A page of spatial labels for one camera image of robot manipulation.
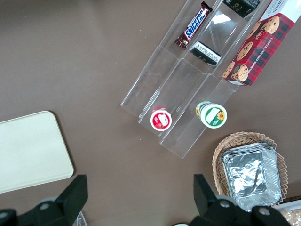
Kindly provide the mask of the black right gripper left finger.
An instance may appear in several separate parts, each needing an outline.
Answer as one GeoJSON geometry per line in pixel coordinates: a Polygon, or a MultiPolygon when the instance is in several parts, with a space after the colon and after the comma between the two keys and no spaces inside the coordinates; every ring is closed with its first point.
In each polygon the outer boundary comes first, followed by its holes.
{"type": "Polygon", "coordinates": [[[14,209],[0,211],[2,226],[71,226],[88,200],[87,176],[78,175],[54,201],[44,201],[18,215],[14,209]]]}

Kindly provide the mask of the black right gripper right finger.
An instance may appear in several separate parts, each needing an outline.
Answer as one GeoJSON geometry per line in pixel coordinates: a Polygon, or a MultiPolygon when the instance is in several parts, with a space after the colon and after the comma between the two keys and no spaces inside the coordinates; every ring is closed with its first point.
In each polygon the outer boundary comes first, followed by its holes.
{"type": "Polygon", "coordinates": [[[193,181],[194,201],[199,215],[190,226],[288,226],[284,216],[276,209],[255,206],[250,212],[233,202],[218,199],[202,174],[195,174],[193,181]]]}

